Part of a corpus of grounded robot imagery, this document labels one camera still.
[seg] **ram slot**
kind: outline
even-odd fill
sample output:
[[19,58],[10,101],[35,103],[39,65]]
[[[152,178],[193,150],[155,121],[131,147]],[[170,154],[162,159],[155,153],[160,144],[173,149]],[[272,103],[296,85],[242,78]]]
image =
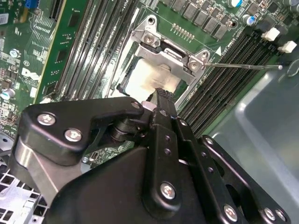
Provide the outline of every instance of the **ram slot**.
[[[251,52],[255,48],[255,46],[255,42],[249,42],[248,44],[246,44],[242,51],[239,51],[237,54],[235,54],[235,62],[242,64],[243,61],[248,57],[248,52]],[[204,100],[201,99],[199,102],[197,102],[197,108],[194,110],[192,114],[189,115],[189,117],[187,118],[187,122],[193,124],[197,120],[198,116],[201,115],[203,110],[205,110],[209,103],[214,100],[217,91],[220,91],[222,87],[226,85],[229,79],[234,75],[234,70],[236,69],[225,68],[221,72],[219,72],[218,79],[215,82],[217,83],[217,85],[215,86],[215,84],[213,84],[208,88],[208,91],[202,97]]]
[[124,38],[132,16],[134,14],[134,11],[136,10],[138,1],[137,0],[130,0],[126,2],[126,6],[122,8],[120,11],[119,17],[117,18],[117,21],[114,26],[114,32],[113,35],[111,35],[111,38],[108,42],[108,44],[105,46],[105,51],[103,52],[102,60],[100,63],[100,67],[97,70],[97,76],[93,80],[93,84],[89,89],[82,89],[83,95],[79,97],[87,97],[87,98],[93,98],[96,91],[98,90],[98,87],[101,83],[102,78],[104,77],[106,70],[111,63],[111,59],[113,55],[116,53],[117,49],[121,46],[121,41]]
[[[235,44],[233,44],[232,48],[228,51],[226,55],[222,57],[219,63],[230,62],[235,57],[237,52],[239,52],[240,46],[244,46],[249,40],[250,38],[248,36],[246,36],[245,34],[241,34],[239,38],[235,41]],[[203,97],[205,93],[213,86],[213,84],[219,78],[219,72],[223,70],[224,68],[216,67],[209,72],[207,79],[191,97],[188,103],[184,106],[183,110],[180,113],[180,116],[188,118],[189,114],[193,112],[193,110],[197,107],[198,103],[201,101],[200,97]]]
[[86,11],[84,17],[82,19],[80,28],[77,33],[77,38],[72,46],[70,56],[65,65],[64,71],[60,77],[60,80],[56,86],[55,92],[58,95],[63,95],[65,91],[65,87],[67,80],[70,79],[71,74],[73,73],[74,67],[78,63],[78,59],[80,56],[80,52],[82,51],[83,43],[88,38],[88,33],[92,28],[92,24],[90,21],[93,19],[93,15],[96,14],[98,7],[100,7],[101,1],[98,0],[90,0],[88,1]]
[[72,72],[72,77],[68,84],[69,88],[64,95],[67,100],[72,100],[77,92],[77,81],[82,75],[84,75],[86,66],[90,63],[90,60],[88,60],[88,58],[92,57],[91,54],[93,53],[94,46],[98,46],[100,39],[103,36],[104,32],[102,32],[102,29],[108,26],[107,16],[113,16],[111,13],[114,10],[115,5],[117,4],[117,1],[114,1],[111,5],[109,5],[108,3],[109,1],[103,1],[98,16],[93,22],[92,31],[84,43],[83,51],[80,54],[78,64],[75,70]]
[[90,51],[88,56],[88,62],[85,63],[83,70],[80,74],[80,79],[75,85],[76,93],[72,96],[72,98],[81,99],[82,88],[87,85],[89,80],[92,78],[93,71],[95,69],[96,64],[98,63],[101,53],[105,47],[105,44],[109,41],[109,39],[113,36],[111,35],[115,21],[119,17],[119,12],[123,7],[124,0],[114,1],[113,5],[110,7],[109,12],[105,12],[105,20],[103,21],[101,28],[99,30],[100,36],[97,38],[94,48]]
[[[243,32],[220,63],[265,65],[278,55],[270,43],[254,32]],[[191,125],[199,137],[217,116],[258,73],[257,70],[214,68],[204,83],[184,106],[180,116]]]

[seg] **integrated circuit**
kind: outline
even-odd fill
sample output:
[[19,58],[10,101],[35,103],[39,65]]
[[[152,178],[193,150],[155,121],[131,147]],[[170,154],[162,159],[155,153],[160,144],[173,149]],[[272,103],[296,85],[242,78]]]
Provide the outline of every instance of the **integrated circuit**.
[[209,22],[205,25],[204,30],[211,33],[217,26],[217,21],[214,18],[210,18]]
[[220,25],[220,27],[217,29],[216,33],[214,34],[214,37],[218,40],[220,40],[226,33],[228,29],[223,26],[223,25]]
[[216,18],[216,16],[218,15],[218,13],[220,12],[219,8],[215,8],[214,11],[212,12],[211,16]]
[[197,7],[193,4],[189,4],[187,9],[185,10],[183,16],[186,18],[186,19],[189,19],[191,20],[195,14],[197,10]]
[[67,51],[66,50],[60,50],[58,52],[56,62],[63,61],[66,58],[66,56],[67,56]]
[[251,15],[255,15],[258,12],[258,5],[256,3],[252,3],[247,12]]
[[197,15],[194,23],[198,26],[202,26],[205,23],[206,19],[207,19],[207,14],[204,13],[203,11],[200,11],[200,13]]
[[176,0],[174,4],[172,5],[172,8],[174,11],[181,11],[184,7],[184,4],[186,3],[186,0]]
[[270,13],[276,12],[277,9],[278,9],[278,5],[275,2],[272,2],[268,7],[268,11]]
[[69,20],[68,27],[75,27],[77,25],[77,23],[79,22],[79,19],[80,19],[79,13],[72,13],[70,20]]
[[284,20],[284,24],[289,26],[293,21],[293,17],[291,17],[290,15],[288,15],[285,20]]
[[207,11],[207,9],[209,8],[210,4],[211,3],[209,1],[205,1],[204,4],[202,4],[201,9],[204,10],[204,11]]
[[169,6],[170,3],[171,3],[171,0],[162,0],[162,2],[163,2],[165,5]]
[[225,24],[228,22],[228,20],[229,20],[229,16],[228,16],[228,15],[224,15],[224,17],[223,17],[222,20],[221,20],[221,23],[222,23],[223,25],[225,25]]

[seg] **screw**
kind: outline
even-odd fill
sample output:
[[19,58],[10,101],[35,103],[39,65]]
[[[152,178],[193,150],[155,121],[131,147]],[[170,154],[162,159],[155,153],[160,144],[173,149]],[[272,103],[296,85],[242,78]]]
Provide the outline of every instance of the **screw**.
[[284,214],[280,210],[276,209],[275,212],[278,215],[278,217],[280,217],[284,222],[286,221]]
[[213,144],[213,141],[212,141],[212,139],[210,139],[210,138],[206,138],[206,141],[207,141],[210,145]]
[[88,162],[88,158],[87,158],[87,157],[83,157],[83,158],[82,158],[82,162],[83,162],[83,163],[87,163],[87,162]]
[[223,207],[224,212],[226,214],[226,216],[233,222],[238,221],[238,216],[237,213],[235,212],[235,210],[232,208],[232,206],[226,204]]
[[155,24],[155,19],[154,18],[149,18],[148,23],[150,25],[154,25]]
[[82,139],[81,133],[76,129],[69,129],[64,133],[65,138],[68,141],[78,142]]
[[201,57],[204,58],[204,59],[206,59],[207,58],[207,52],[206,51],[203,52]]
[[147,34],[144,37],[144,42],[147,43],[147,44],[152,44],[154,42],[154,37],[150,34]]
[[55,124],[56,119],[54,118],[54,116],[52,116],[50,114],[43,113],[43,114],[38,115],[37,121],[41,125],[50,126],[50,125]]
[[270,209],[265,208],[265,209],[264,209],[264,212],[265,212],[266,216],[267,216],[270,220],[275,221],[275,216],[274,216],[273,212],[272,212]]
[[160,190],[161,190],[162,195],[167,199],[172,200],[176,196],[176,192],[175,192],[174,188],[167,183],[162,183]]
[[181,122],[182,125],[188,126],[188,124],[184,120],[181,119],[180,122]]
[[160,110],[160,113],[161,113],[163,116],[167,117],[167,113],[166,113],[165,110]]
[[131,105],[132,105],[133,107],[135,107],[136,109],[139,109],[139,108],[140,108],[140,106],[139,106],[139,104],[138,104],[137,102],[132,102]]

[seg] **black tool arm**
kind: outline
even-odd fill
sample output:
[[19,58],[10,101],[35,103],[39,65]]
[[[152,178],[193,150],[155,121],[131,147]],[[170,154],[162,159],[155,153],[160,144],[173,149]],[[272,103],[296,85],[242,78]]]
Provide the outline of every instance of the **black tool arm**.
[[[47,224],[291,223],[212,138],[195,139],[173,102],[158,91],[150,100],[59,102],[23,112],[10,167],[44,195]],[[125,140],[135,147],[82,175],[86,152]]]

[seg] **chip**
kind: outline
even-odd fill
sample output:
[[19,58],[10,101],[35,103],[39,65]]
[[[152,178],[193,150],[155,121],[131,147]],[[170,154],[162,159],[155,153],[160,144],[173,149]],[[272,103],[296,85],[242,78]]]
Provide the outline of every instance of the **chip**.
[[214,34],[214,37],[220,40],[225,35],[227,30],[228,29],[225,26],[221,25]]
[[288,30],[281,25],[276,25],[275,28],[280,32],[279,35],[286,35],[288,33]]
[[67,51],[66,50],[60,50],[58,52],[57,58],[56,58],[56,62],[60,62],[63,61],[66,58],[67,55]]
[[169,5],[170,5],[170,2],[171,2],[171,0],[162,0],[162,2],[163,2],[165,5],[169,6]]
[[72,13],[68,27],[75,27],[80,19],[80,13]]
[[16,80],[17,77],[18,77],[18,73],[16,73],[16,72],[12,72],[12,73],[10,73],[10,78],[11,78],[11,79]]
[[51,94],[54,91],[55,85],[56,85],[56,83],[53,83],[51,85],[46,86],[46,89],[45,89],[45,95],[46,96]]
[[217,21],[211,18],[209,22],[205,25],[204,30],[208,33],[211,33],[216,26],[217,26]]
[[271,27],[274,26],[274,24],[276,24],[275,20],[273,18],[271,18],[269,15],[265,17],[264,19],[265,21],[268,21],[269,24],[271,25]]
[[251,15],[255,15],[258,12],[258,5],[256,3],[252,3],[249,6],[247,12]]
[[268,11],[271,13],[276,12],[277,9],[278,9],[278,5],[275,2],[271,3],[268,7]]
[[174,11],[181,11],[184,7],[184,4],[186,3],[186,0],[176,0],[174,4],[172,5],[172,8]]
[[228,15],[224,15],[223,19],[221,20],[221,23],[223,25],[225,25],[228,22],[228,20],[229,20],[229,16]]
[[206,19],[207,19],[207,14],[204,13],[203,11],[200,11],[200,13],[197,15],[194,23],[198,26],[202,26],[205,23]]
[[9,81],[9,80],[3,80],[3,81],[1,82],[1,88],[2,88],[3,90],[7,90],[7,89],[11,88],[12,85],[13,85],[12,82]]
[[202,4],[201,9],[204,10],[204,11],[207,11],[207,9],[209,8],[210,4],[211,3],[209,1],[205,1],[204,4]]
[[191,19],[193,18],[193,16],[194,16],[196,10],[197,10],[197,8],[196,8],[195,5],[193,5],[193,4],[189,4],[188,7],[187,7],[187,9],[186,9],[186,11],[184,12],[184,15],[183,15],[183,16],[184,16],[186,19],[191,20]]
[[293,21],[293,17],[291,17],[290,15],[288,15],[285,20],[284,20],[284,24],[289,26]]
[[218,15],[218,13],[220,12],[219,8],[215,8],[214,11],[212,12],[211,16],[213,16],[214,18],[216,18],[216,16]]

